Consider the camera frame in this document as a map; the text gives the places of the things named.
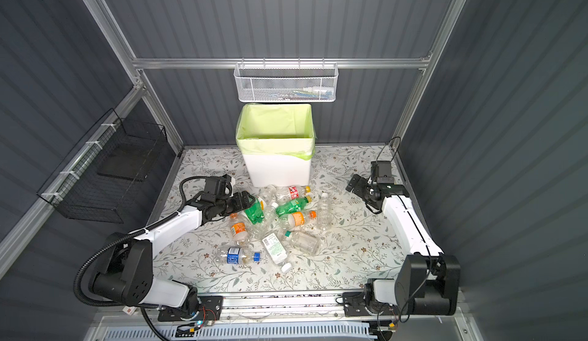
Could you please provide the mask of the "crushed green bottle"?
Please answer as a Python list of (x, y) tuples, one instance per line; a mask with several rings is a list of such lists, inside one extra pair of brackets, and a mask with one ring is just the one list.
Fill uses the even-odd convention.
[(265, 218), (263, 213), (263, 203), (255, 197), (254, 207), (244, 212), (245, 216), (250, 220), (253, 225), (262, 224)]

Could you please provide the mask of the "orange cap orange label bottle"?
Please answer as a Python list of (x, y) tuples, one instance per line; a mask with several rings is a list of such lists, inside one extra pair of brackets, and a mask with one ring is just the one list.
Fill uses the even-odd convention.
[(251, 244), (248, 218), (243, 213), (232, 213), (229, 215), (228, 225), (233, 241), (240, 246)]

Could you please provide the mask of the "clear bottle red label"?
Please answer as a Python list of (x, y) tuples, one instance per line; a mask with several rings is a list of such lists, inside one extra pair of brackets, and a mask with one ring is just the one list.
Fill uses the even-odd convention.
[(274, 186), (267, 187), (269, 194), (274, 200), (279, 203), (288, 203), (291, 200), (307, 196), (311, 193), (310, 186)]

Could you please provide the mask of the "clear ribbed bottle white cap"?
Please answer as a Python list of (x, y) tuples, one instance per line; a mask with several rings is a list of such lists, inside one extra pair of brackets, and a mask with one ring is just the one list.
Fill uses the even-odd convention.
[(315, 211), (317, 227), (322, 231), (328, 230), (332, 225), (332, 197), (327, 192), (321, 193)]

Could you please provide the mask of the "green bottle yellow cap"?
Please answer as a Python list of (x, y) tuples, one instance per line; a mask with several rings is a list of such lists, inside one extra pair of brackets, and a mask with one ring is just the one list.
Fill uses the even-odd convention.
[(312, 202), (311, 196), (298, 197), (275, 208), (278, 217), (301, 212)]

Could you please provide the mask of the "clear bottle blue label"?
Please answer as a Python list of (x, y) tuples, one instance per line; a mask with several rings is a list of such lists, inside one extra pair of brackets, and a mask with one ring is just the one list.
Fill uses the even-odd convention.
[(221, 246), (214, 255), (214, 261), (220, 264), (257, 264), (260, 263), (260, 260), (260, 252), (254, 252), (253, 249), (247, 246)]

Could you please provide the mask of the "clear bottle orange label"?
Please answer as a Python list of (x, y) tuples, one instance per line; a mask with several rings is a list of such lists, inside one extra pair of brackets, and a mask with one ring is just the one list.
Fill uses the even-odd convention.
[(301, 212), (294, 212), (287, 214), (278, 219), (280, 228), (286, 231), (294, 230), (307, 223), (312, 223), (318, 218), (318, 214), (314, 210), (306, 210)]

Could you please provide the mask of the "clear crushed bottle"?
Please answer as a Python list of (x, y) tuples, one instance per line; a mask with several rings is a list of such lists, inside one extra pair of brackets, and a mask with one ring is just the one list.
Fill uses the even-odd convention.
[(308, 255), (318, 255), (321, 247), (319, 238), (301, 231), (286, 231), (282, 239), (294, 249), (300, 250)]

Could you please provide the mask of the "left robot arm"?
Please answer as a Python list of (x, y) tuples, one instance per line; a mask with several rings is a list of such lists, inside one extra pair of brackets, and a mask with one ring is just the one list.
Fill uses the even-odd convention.
[(196, 313), (200, 308), (197, 289), (156, 278), (154, 257), (186, 233), (249, 209), (255, 201), (251, 193), (235, 191), (234, 180), (227, 174), (200, 179), (205, 186), (191, 198), (186, 196), (185, 184), (194, 179), (179, 183), (180, 205), (170, 215), (128, 234), (111, 235), (76, 274), (76, 298), (92, 307), (161, 307)]

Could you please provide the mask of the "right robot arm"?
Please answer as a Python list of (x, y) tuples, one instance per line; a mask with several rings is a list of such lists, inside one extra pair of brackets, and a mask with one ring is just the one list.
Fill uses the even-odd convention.
[(346, 187), (370, 211), (384, 215), (396, 232), (405, 254), (395, 279), (372, 278), (361, 293), (343, 294), (345, 314), (452, 316), (456, 312), (461, 267), (432, 240), (418, 219), (409, 192), (384, 178), (352, 176)]

